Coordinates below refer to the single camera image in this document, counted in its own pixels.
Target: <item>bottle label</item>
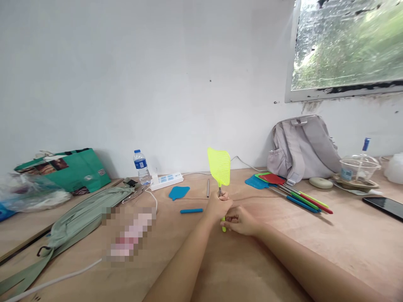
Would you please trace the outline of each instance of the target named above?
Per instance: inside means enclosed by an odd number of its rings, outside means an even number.
[[[341,168],[341,178],[350,181],[353,176],[353,171]]]
[[[136,159],[134,164],[136,165],[136,169],[143,169],[147,167],[146,159]]]

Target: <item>backpack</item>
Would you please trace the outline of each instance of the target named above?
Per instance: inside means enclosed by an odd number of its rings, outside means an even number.
[[[329,178],[341,170],[337,146],[318,115],[293,117],[273,128],[276,150],[269,153],[267,170],[293,186],[311,177]]]

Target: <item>window frame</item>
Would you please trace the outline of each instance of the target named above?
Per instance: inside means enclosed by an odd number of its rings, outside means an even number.
[[[403,91],[403,78],[393,81],[383,82],[369,82],[352,85],[323,87],[323,88],[311,88],[291,90],[294,72],[294,60],[296,52],[296,42],[298,34],[298,25],[301,12],[302,0],[295,0],[293,10],[293,22],[291,28],[291,41],[290,41],[290,55],[287,66],[287,79],[286,79],[286,91],[285,102],[304,102],[315,101],[323,99],[338,99],[345,97],[362,96],[368,94],[384,94],[392,92]]]

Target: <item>electrical cord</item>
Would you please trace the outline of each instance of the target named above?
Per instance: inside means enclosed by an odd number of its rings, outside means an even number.
[[[153,194],[153,193],[151,193],[151,191],[148,191],[148,189],[149,189],[150,187],[148,187],[147,189],[145,189],[145,191],[146,191],[147,193],[150,193],[150,194],[151,194],[151,196],[154,198],[154,200],[155,200],[155,213],[157,214],[157,209],[158,209],[158,200],[155,198],[154,194]]]
[[[155,213],[156,213],[156,212],[157,212],[157,209],[158,209],[158,200],[155,198],[155,196],[154,196],[153,193],[151,193],[150,191],[148,191],[149,188],[150,188],[150,187],[148,187],[145,191],[146,191],[147,193],[150,193],[151,196],[154,198],[154,200],[155,200]],[[37,291],[39,291],[39,290],[41,290],[41,289],[43,289],[43,288],[45,288],[45,287],[48,287],[48,286],[53,285],[53,284],[55,284],[55,283],[58,283],[58,282],[60,282],[60,281],[69,279],[69,278],[71,278],[71,277],[75,277],[75,276],[77,276],[77,275],[80,275],[80,274],[86,272],[87,270],[89,270],[90,268],[92,268],[93,266],[97,265],[97,264],[98,264],[99,262],[101,262],[101,261],[102,261],[102,258],[101,258],[101,259],[98,259],[98,260],[95,261],[93,264],[87,266],[86,268],[84,268],[84,269],[82,269],[82,270],[80,270],[80,271],[76,271],[76,272],[73,272],[73,273],[70,273],[70,274],[61,276],[61,277],[59,277],[59,278],[53,279],[53,280],[51,280],[51,281],[49,281],[49,282],[46,282],[46,283],[44,283],[44,284],[38,285],[38,286],[36,286],[36,287],[34,287],[34,288],[31,288],[30,290],[27,290],[26,292],[23,292],[23,293],[21,293],[21,294],[15,296],[15,297],[12,297],[12,298],[6,300],[5,302],[17,302],[17,301],[19,301],[19,300],[21,300],[21,299],[23,299],[23,298],[29,296],[30,294],[33,294],[33,293],[35,293],[35,292],[37,292]]]
[[[258,172],[265,172],[265,171],[266,171],[266,170],[258,170],[258,169],[256,169],[256,168],[254,168],[254,167],[248,165],[248,164],[245,163],[242,159],[240,159],[239,156],[235,156],[234,158],[232,158],[231,161],[233,161],[233,160],[236,159],[236,158],[238,158],[238,159],[239,159],[242,163],[244,163],[246,166],[251,167],[252,169],[254,169],[254,170],[258,171]],[[211,173],[203,173],[203,172],[191,172],[191,173],[186,173],[186,174],[183,174],[183,175],[189,175],[189,174],[211,175]],[[154,198],[154,200],[155,200],[155,212],[157,212],[157,209],[158,209],[158,200],[155,198],[154,194],[153,194],[151,191],[148,191],[149,189],[150,189],[150,186],[149,186],[145,191],[146,191],[147,193],[151,194],[151,196]],[[77,275],[80,275],[80,274],[86,272],[87,270],[89,270],[90,268],[92,268],[93,266],[97,265],[97,264],[98,264],[99,262],[101,262],[101,261],[102,261],[102,259],[98,259],[98,260],[95,261],[93,264],[87,266],[86,268],[84,268],[84,269],[82,269],[82,270],[80,270],[80,271],[76,271],[76,272],[73,272],[73,273],[70,273],[70,274],[61,276],[61,277],[59,277],[59,278],[53,279],[53,280],[51,280],[51,281],[49,281],[49,282],[46,282],[46,283],[41,284],[41,285],[39,285],[39,286],[36,286],[36,287],[34,287],[34,288],[32,288],[32,289],[27,290],[26,292],[23,292],[23,293],[21,293],[21,294],[15,296],[15,297],[12,297],[12,298],[6,300],[5,302],[17,302],[17,301],[19,301],[19,300],[21,300],[21,299],[23,299],[23,298],[29,296],[30,294],[33,294],[33,293],[35,293],[35,292],[37,292],[37,291],[39,291],[39,290],[41,290],[41,289],[43,289],[43,288],[45,288],[45,287],[48,287],[48,286],[53,285],[53,284],[55,284],[55,283],[58,283],[58,282],[60,282],[60,281],[66,280],[66,279],[68,279],[68,278],[71,278],[71,277],[75,277],[75,276],[77,276]]]
[[[234,159],[239,159],[239,161],[241,162],[241,163],[243,163],[243,164],[245,164],[246,166],[248,166],[248,167],[250,167],[250,168],[252,168],[253,170],[256,170],[257,172],[266,172],[267,170],[258,170],[258,169],[256,169],[256,168],[254,168],[254,167],[252,167],[252,166],[250,166],[250,165],[248,165],[247,163],[245,163],[242,159],[240,159],[239,158],[239,156],[237,155],[237,156],[235,156],[235,157],[233,157],[232,158],[232,160],[231,161],[233,161]],[[204,174],[204,175],[211,175],[211,173],[204,173],[204,172],[190,172],[190,173],[185,173],[185,174],[182,174],[182,176],[185,176],[185,175],[189,175],[189,174]]]

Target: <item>yellow fly swatter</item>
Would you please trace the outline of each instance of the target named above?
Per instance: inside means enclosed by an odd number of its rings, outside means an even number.
[[[222,196],[221,185],[228,186],[230,184],[230,155],[227,151],[214,150],[213,148],[208,148],[207,154],[209,156],[211,176],[213,176],[218,183],[218,195]],[[223,226],[222,231],[226,232],[227,229]]]

